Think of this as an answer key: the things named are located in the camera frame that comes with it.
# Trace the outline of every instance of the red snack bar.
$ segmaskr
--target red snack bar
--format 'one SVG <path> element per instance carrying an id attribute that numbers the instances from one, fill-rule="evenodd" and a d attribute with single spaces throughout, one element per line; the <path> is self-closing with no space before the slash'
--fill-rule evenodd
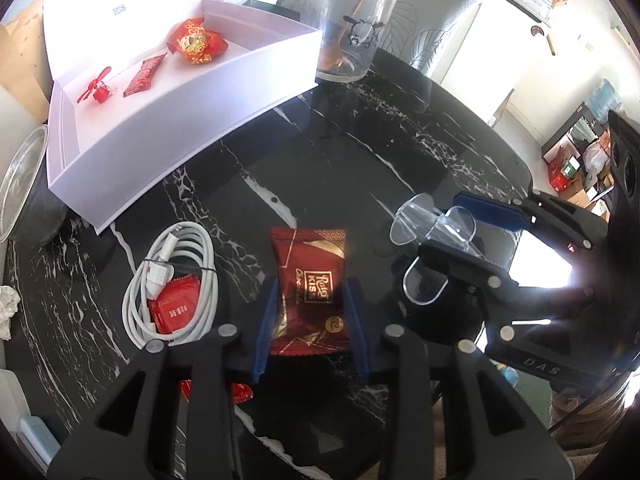
<path id="1" fill-rule="evenodd" d="M 193 64 L 211 61 L 229 48 L 221 34 L 202 26 L 204 18 L 191 18 L 182 22 L 169 36 L 169 52 L 178 52 Z"/>
<path id="2" fill-rule="evenodd" d="M 122 93 L 122 95 L 127 97 L 131 94 L 151 88 L 151 78 L 154 76 L 154 73 L 158 69 L 158 66 L 160 66 L 160 63 L 162 63 L 164 56 L 166 56 L 166 54 L 145 59 L 142 62 L 142 67 L 138 70 L 138 73 L 133 76 L 131 83 L 129 83 L 129 86 L 127 86 L 127 89 Z"/>
<path id="3" fill-rule="evenodd" d="M 282 305 L 272 355 L 313 355 L 349 348 L 342 320 L 343 230 L 271 229 Z"/>
<path id="4" fill-rule="evenodd" d="M 148 300 L 151 319 L 158 332 L 170 334 L 183 328 L 191 321 L 200 296 L 200 280 L 188 275 L 171 280 L 158 296 L 157 300 Z M 189 400 L 191 381 L 181 381 L 180 389 L 184 398 Z M 232 383 L 234 403 L 245 402 L 254 396 L 248 384 Z"/>

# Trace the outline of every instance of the chocolate bar wrapper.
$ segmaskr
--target chocolate bar wrapper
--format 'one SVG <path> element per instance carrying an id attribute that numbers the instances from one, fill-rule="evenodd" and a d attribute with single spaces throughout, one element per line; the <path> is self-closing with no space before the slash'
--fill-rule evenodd
<path id="1" fill-rule="evenodd" d="M 349 349 L 342 318 L 343 230 L 271 229 L 282 302 L 271 354 L 314 355 Z"/>

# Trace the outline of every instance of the box lid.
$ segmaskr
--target box lid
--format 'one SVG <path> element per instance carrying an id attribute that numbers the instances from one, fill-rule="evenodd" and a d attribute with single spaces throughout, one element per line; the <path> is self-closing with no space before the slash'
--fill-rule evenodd
<path id="1" fill-rule="evenodd" d="M 201 0 L 43 0 L 44 33 L 54 80 L 89 62 L 133 59 L 157 50 Z"/>

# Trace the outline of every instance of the red mini fan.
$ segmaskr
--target red mini fan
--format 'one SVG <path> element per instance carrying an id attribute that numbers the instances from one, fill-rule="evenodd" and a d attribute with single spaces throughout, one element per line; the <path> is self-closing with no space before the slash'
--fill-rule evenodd
<path id="1" fill-rule="evenodd" d="M 86 90 L 78 98 L 78 102 L 84 101 L 92 93 L 94 94 L 94 99 L 96 101 L 98 101 L 99 103 L 105 102 L 111 96 L 111 88 L 105 85 L 105 83 L 103 83 L 102 80 L 105 78 L 105 76 L 109 72 L 111 72 L 110 66 L 108 66 L 102 72 L 100 72 L 100 75 L 89 83 Z"/>

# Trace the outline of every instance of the coiled charging cable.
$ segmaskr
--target coiled charging cable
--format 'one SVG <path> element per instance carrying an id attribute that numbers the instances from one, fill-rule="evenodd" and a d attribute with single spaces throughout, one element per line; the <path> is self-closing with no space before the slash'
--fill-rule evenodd
<path id="1" fill-rule="evenodd" d="M 202 270 L 200 296 L 193 318 L 187 325 L 170 334 L 159 334 L 151 321 L 147 300 L 156 299 L 173 277 L 174 266 L 169 260 L 175 256 L 190 258 Z M 178 222 L 156 238 L 138 266 L 122 300 L 122 322 L 127 335 L 138 348 L 152 339 L 161 339 L 174 346 L 204 336 L 213 325 L 217 306 L 218 275 L 211 237 L 196 222 Z"/>

